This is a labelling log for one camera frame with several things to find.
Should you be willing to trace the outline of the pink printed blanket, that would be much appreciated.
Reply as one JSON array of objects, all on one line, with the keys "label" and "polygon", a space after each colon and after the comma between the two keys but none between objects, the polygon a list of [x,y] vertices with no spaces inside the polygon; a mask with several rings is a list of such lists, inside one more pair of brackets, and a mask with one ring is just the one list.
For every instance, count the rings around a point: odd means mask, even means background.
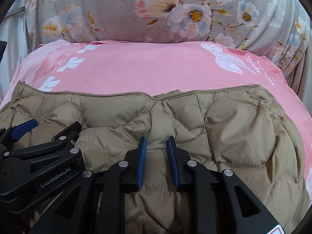
[{"label": "pink printed blanket", "polygon": [[274,95],[298,127],[311,166],[311,116],[280,69],[264,56],[208,42],[174,44],[96,41],[43,44],[16,70],[3,103],[19,81],[42,91],[91,94],[210,90],[258,84]]}]

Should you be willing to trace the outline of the silver satin curtain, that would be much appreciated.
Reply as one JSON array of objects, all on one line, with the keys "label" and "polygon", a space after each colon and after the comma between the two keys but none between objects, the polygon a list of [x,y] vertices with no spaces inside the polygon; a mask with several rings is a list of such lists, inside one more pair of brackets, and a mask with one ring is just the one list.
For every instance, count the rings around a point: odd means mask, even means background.
[{"label": "silver satin curtain", "polygon": [[9,91],[17,67],[30,51],[24,6],[25,0],[15,0],[1,23],[1,40],[7,42],[1,60],[1,100]]}]

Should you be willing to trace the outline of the grey floral quilt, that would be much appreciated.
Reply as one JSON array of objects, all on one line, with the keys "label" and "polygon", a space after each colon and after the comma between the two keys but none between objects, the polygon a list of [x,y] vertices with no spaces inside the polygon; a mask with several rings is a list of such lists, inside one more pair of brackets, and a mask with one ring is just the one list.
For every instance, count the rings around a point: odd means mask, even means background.
[{"label": "grey floral quilt", "polygon": [[25,16],[34,47],[58,39],[211,41],[281,69],[298,64],[311,29],[298,0],[25,0]]}]

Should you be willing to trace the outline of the khaki quilted puffer jacket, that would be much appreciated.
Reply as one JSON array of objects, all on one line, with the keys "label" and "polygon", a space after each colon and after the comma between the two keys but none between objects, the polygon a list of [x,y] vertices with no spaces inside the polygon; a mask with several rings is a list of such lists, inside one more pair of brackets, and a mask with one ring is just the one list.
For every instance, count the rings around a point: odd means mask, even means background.
[{"label": "khaki quilted puffer jacket", "polygon": [[147,138],[144,184],[125,197],[126,233],[184,233],[188,203],[170,179],[166,141],[206,168],[229,168],[262,201],[286,233],[309,208],[305,151],[295,123],[265,88],[244,86],[210,91],[91,95],[42,92],[18,83],[1,109],[1,126],[35,119],[39,126],[17,148],[45,143],[75,121],[77,146],[86,167],[99,172],[120,161]]}]

